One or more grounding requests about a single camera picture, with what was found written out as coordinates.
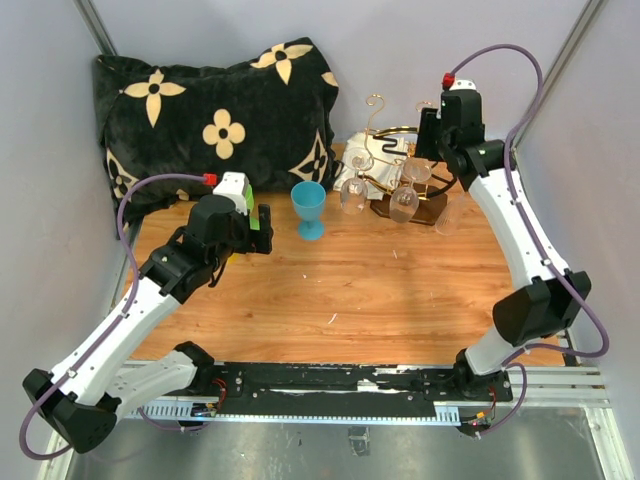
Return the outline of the gold and black wine glass rack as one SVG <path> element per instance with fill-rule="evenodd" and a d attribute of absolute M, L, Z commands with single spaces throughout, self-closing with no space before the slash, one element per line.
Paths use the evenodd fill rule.
<path fill-rule="evenodd" d="M 418 132 L 416 127 L 373 127 L 375 116 L 385 107 L 382 95 L 370 95 L 366 104 L 373 109 L 366 127 L 347 141 L 342 157 L 342 210 L 357 215 L 370 207 L 399 224 L 437 225 L 447 208 L 447 191 L 454 179 L 436 174 L 434 159 L 417 155 L 417 144 L 406 139 Z"/>

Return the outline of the short clear wine glass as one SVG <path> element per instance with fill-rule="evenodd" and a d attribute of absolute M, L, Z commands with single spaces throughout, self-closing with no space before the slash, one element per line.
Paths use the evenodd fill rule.
<path fill-rule="evenodd" d="M 414 184 L 425 184 L 431 178 L 429 161 L 425 158 L 408 157 L 402 166 L 402 176 L 409 184 L 398 187 L 389 202 L 389 217 L 396 223 L 409 222 L 417 212 L 420 200 Z"/>

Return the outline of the tall clear champagne flute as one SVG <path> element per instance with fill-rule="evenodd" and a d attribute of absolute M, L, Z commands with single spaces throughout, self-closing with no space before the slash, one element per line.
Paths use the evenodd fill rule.
<path fill-rule="evenodd" d="M 460 194 L 452 198 L 442 210 L 435 223 L 435 230 L 443 236 L 453 235 L 460 223 L 466 203 L 466 195 Z"/>

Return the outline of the brown tinted clear goblet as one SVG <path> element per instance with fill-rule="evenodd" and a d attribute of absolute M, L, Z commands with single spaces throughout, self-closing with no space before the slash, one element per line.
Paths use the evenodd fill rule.
<path fill-rule="evenodd" d="M 357 215 L 364 210 L 368 199 L 368 187 L 362 174 L 374 166 L 374 160 L 367 149 L 352 148 L 345 152 L 343 163 L 349 177 L 341 185 L 341 208 L 346 214 Z"/>

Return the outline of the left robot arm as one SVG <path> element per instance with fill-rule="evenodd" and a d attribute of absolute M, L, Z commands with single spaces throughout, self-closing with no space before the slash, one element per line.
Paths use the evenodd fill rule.
<path fill-rule="evenodd" d="M 200 396 L 220 386 L 215 360 L 193 342 L 124 374 L 121 367 L 142 341 L 193 293 L 213 288 L 234 254 L 272 251 L 271 211 L 251 217 L 235 202 L 210 194 L 191 209 L 186 225 L 152 252 L 121 302 L 63 362 L 32 370 L 23 388 L 40 416 L 77 453 L 98 447 L 129 413 L 164 394 Z"/>

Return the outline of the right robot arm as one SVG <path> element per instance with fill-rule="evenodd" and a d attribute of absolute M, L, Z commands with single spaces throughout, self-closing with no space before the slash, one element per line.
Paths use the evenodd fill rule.
<path fill-rule="evenodd" d="M 416 155 L 445 163 L 484 212 L 514 288 L 494 305 L 487 333 L 456 357 L 453 387 L 466 400 L 497 383 L 520 348 L 570 327 L 591 290 L 587 273 L 572 271 L 552 246 L 504 150 L 503 141 L 486 139 L 482 98 L 467 81 L 445 88 L 440 106 L 421 112 Z"/>

